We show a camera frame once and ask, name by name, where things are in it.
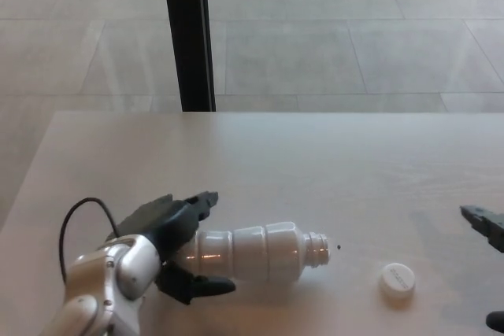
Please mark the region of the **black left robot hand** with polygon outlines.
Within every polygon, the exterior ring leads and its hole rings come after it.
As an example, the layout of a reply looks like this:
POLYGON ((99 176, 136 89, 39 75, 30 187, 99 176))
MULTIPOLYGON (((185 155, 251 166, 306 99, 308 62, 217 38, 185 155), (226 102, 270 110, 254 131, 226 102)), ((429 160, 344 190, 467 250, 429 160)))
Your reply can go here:
POLYGON ((176 253, 195 236, 199 223, 209 217, 217 201, 218 193, 211 191, 184 200, 166 194, 141 205, 117 226, 120 236, 140 234, 154 244, 162 262, 155 279, 157 288, 185 305, 196 297, 235 291, 230 279, 195 275, 174 261, 176 253))

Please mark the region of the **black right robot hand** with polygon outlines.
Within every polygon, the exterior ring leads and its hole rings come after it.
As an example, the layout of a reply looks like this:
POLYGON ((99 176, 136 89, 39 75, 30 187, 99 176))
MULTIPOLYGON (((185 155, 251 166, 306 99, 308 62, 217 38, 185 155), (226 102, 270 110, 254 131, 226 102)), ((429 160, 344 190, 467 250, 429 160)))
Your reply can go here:
MULTIPOLYGON (((459 209, 472 229, 483 235, 490 246, 503 253, 503 214, 476 205, 461 205, 459 209)), ((485 323, 493 331, 503 334, 503 311, 490 312, 485 323)))

